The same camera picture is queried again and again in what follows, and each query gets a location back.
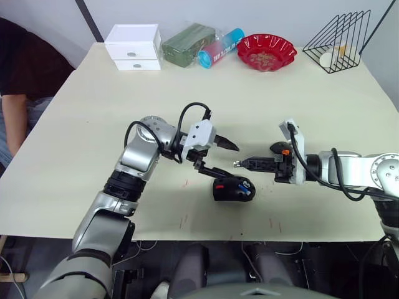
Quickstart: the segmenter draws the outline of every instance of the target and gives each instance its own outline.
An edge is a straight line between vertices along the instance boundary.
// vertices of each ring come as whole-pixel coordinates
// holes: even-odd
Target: white drawer box
[[[119,70],[160,70],[161,62],[151,60],[114,60]]]
[[[161,35],[158,24],[116,24],[104,43],[113,60],[158,59]]]

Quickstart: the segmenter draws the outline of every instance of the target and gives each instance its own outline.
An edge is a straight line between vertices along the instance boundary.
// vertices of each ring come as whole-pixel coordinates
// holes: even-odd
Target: person
[[[46,41],[0,18],[0,163],[4,167],[73,70]]]

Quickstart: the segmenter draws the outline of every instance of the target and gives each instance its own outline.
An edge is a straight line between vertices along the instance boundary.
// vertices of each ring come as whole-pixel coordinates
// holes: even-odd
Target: green package
[[[195,23],[162,44],[163,56],[172,64],[187,67],[203,47],[214,41],[214,28]]]

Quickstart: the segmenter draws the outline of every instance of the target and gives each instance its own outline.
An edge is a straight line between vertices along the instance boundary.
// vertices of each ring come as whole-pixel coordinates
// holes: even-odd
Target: white table
[[[370,198],[307,182],[276,184],[273,174],[233,169],[233,161],[269,156],[284,140],[278,124],[293,117],[307,153],[336,146],[361,154],[399,151],[399,114],[364,64],[326,74],[302,52],[277,72],[260,73],[230,54],[211,70],[116,69],[94,44],[69,77],[0,180],[0,234],[72,238],[122,152],[132,120],[159,115],[177,124],[189,102],[205,102],[220,135],[241,152],[212,148],[207,166],[247,176],[252,202],[214,202],[212,178],[192,164],[161,159],[133,221],[141,240],[363,241],[382,234]],[[189,112],[183,129],[197,121]]]

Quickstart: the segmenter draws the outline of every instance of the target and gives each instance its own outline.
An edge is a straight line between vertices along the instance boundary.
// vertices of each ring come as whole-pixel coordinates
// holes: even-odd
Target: jeans
[[[50,104],[52,97],[40,98],[36,101],[27,101],[27,134],[31,132],[43,111]],[[0,97],[0,163],[6,168],[12,160],[12,156],[7,146],[6,138],[6,125],[4,123],[4,117],[1,108],[1,97]]]

